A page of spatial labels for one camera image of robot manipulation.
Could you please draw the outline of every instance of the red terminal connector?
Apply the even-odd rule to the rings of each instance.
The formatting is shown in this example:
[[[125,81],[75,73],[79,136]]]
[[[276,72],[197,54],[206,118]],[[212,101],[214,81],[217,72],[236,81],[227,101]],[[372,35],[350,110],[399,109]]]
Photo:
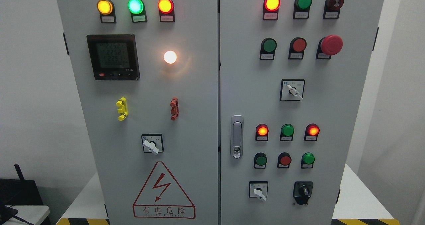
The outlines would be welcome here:
[[[179,117],[179,100],[174,97],[170,103],[171,106],[171,120],[176,120]]]

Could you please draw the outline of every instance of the yellow terminal connector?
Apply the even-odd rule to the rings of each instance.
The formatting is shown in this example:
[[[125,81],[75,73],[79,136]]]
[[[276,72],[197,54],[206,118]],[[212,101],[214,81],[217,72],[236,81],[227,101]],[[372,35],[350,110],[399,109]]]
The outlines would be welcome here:
[[[124,97],[121,97],[115,105],[118,107],[118,120],[123,121],[128,116],[128,110],[127,110],[127,100]]]

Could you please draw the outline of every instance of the lightning bolt symbol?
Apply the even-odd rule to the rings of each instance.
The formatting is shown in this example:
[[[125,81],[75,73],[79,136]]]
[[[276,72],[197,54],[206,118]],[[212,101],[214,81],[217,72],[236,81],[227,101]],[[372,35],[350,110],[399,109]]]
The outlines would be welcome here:
[[[165,188],[161,192],[161,194],[159,196],[156,196],[155,202],[161,199],[161,195],[165,192],[165,190],[167,190],[168,186],[170,186],[170,184],[171,184],[171,183],[165,183],[165,184],[162,184],[162,185],[158,185],[158,183],[162,180],[162,178],[164,178],[164,176],[165,176],[165,174],[164,173],[161,173],[161,175],[159,176],[158,180],[156,181],[155,185],[152,188],[152,189],[155,189],[155,188],[159,188],[159,187],[164,187],[165,186]]]

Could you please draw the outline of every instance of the electrical hazard warning sign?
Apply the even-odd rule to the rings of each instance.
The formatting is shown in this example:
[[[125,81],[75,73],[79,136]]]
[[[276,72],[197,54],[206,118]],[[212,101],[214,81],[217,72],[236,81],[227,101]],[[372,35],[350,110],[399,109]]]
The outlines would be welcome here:
[[[195,205],[162,161],[156,162],[133,204],[135,217],[195,218]]]

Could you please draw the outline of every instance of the white switch handle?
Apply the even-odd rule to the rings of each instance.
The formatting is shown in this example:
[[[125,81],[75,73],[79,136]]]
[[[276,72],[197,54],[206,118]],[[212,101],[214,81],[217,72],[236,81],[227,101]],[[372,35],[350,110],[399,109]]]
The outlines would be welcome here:
[[[254,188],[254,194],[257,196],[257,198],[263,202],[266,202],[266,196],[263,195],[263,192],[261,190]]]
[[[157,155],[159,149],[155,147],[155,143],[149,142],[147,140],[145,140],[143,142],[143,146],[146,147],[151,153]]]
[[[300,101],[302,101],[302,100],[303,100],[302,96],[299,94],[299,92],[298,92],[295,88],[293,88],[293,87],[292,87],[292,86],[290,86],[290,85],[287,85],[287,87],[288,87],[288,89],[290,90],[290,93],[291,93],[293,96],[295,96],[295,97],[299,98],[299,100],[300,100]]]

